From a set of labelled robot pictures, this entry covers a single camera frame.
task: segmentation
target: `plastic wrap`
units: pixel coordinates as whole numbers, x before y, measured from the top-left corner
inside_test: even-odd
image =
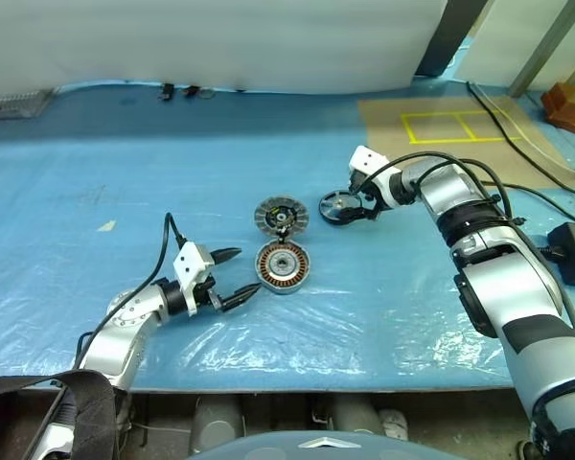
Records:
[[[219,294],[255,282],[268,237],[254,209],[291,195],[310,210],[295,238],[311,258],[306,284],[287,296],[262,289],[226,314],[176,317],[149,340],[136,388],[511,384],[499,342],[476,333],[460,305],[423,206],[342,228],[316,214],[366,142],[357,98],[218,94],[166,105],[154,96],[95,88],[58,98],[40,119],[0,123],[0,375],[72,365],[79,335],[152,269],[166,211],[192,241],[242,248],[214,269]],[[575,212],[575,198],[550,194]],[[536,243],[564,221],[511,197]],[[175,254],[162,272],[170,278]]]

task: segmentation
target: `floor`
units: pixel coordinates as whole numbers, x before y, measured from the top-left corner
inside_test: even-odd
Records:
[[[0,460],[19,460],[51,395],[25,392],[5,407],[17,407],[10,429],[0,436]],[[182,460],[187,457],[188,430],[196,395],[137,394],[134,423],[168,427],[173,431],[133,426],[122,449],[123,460]],[[328,394],[242,395],[248,434],[269,430],[319,429],[311,408]],[[395,393],[373,395],[376,409],[396,408],[406,416],[409,439],[472,460],[515,459],[516,444],[528,436],[528,422],[513,390]]]

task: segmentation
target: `robotic arm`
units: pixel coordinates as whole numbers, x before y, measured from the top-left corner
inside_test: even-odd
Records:
[[[534,443],[549,458],[575,458],[575,327],[561,319],[559,284],[495,200],[461,168],[443,162],[387,168],[366,180],[388,160],[360,146],[350,161],[350,192],[324,197],[320,213],[344,224],[419,199],[450,248],[454,282],[473,326],[502,344]],[[361,206],[354,192],[374,206]]]
[[[119,412],[127,414],[125,395],[143,359],[147,340],[158,327],[183,311],[194,316],[198,308],[206,305],[216,311],[229,311],[258,291],[260,284],[242,287],[226,298],[215,293],[216,281],[211,269],[239,253],[238,248],[209,252],[203,245],[185,241],[173,263],[176,279],[169,282],[163,278],[145,287],[119,308],[89,344],[80,368],[100,372],[111,382],[118,423]],[[113,311],[130,293],[131,290],[125,291],[115,297],[107,312]],[[76,414],[74,397],[66,390],[35,446],[32,460],[69,456]]]

